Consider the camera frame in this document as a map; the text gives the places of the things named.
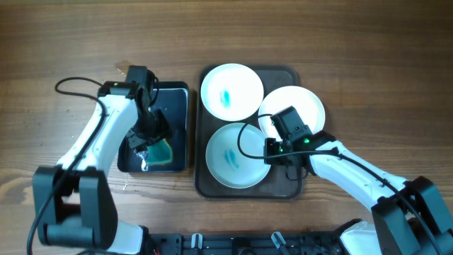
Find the white plate long blue stain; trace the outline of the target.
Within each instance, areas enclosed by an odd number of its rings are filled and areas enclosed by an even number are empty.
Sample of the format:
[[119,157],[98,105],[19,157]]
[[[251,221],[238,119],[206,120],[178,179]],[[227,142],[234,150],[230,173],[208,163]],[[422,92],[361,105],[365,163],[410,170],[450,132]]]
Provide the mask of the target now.
[[209,71],[200,87],[203,106],[214,117],[239,121],[260,107],[264,87],[260,77],[242,64],[222,64]]

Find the green and yellow sponge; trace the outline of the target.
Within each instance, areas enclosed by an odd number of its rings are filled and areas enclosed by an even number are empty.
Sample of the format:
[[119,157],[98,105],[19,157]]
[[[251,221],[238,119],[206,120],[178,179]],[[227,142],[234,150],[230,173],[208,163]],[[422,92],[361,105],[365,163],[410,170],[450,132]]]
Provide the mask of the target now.
[[147,165],[164,165],[173,161],[173,150],[166,139],[147,147]]

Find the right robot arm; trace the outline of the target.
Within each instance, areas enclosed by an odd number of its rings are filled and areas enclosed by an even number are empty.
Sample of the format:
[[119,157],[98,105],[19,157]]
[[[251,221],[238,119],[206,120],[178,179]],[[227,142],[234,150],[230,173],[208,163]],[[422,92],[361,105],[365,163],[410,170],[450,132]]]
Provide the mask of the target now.
[[377,168],[327,132],[312,133],[292,106],[270,119],[281,140],[266,139],[265,163],[303,168],[371,212],[371,224],[358,221],[341,231],[349,254],[452,253],[452,215],[432,181],[408,181]]

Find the light blue-tinted white plate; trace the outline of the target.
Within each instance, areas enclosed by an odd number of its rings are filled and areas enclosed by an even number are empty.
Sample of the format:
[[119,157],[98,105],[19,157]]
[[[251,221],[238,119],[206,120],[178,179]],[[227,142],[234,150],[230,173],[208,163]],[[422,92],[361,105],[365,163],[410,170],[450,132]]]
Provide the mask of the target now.
[[266,136],[256,127],[231,123],[218,129],[207,143],[205,159],[213,177],[230,188],[249,188],[261,182],[270,165],[262,159]]

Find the white plate blue dots stain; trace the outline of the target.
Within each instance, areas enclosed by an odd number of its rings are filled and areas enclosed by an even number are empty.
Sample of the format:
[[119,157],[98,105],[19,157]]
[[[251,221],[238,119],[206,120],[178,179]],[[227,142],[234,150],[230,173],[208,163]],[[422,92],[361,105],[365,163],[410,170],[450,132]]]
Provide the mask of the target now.
[[323,104],[313,92],[300,86],[283,86],[273,90],[263,99],[258,114],[276,114],[290,106],[297,110],[313,134],[322,131],[326,121]]

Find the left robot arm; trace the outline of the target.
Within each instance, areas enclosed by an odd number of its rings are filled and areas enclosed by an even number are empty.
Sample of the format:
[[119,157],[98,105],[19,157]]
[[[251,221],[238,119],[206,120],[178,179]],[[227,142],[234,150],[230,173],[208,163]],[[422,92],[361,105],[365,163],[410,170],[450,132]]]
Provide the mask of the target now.
[[107,182],[122,143],[145,151],[147,166],[173,161],[167,142],[170,126],[160,110],[150,108],[158,96],[155,74],[131,65],[126,80],[99,86],[96,109],[73,147],[55,166],[40,166],[33,175],[35,219],[26,244],[81,248],[85,254],[155,254],[149,230],[119,220]]

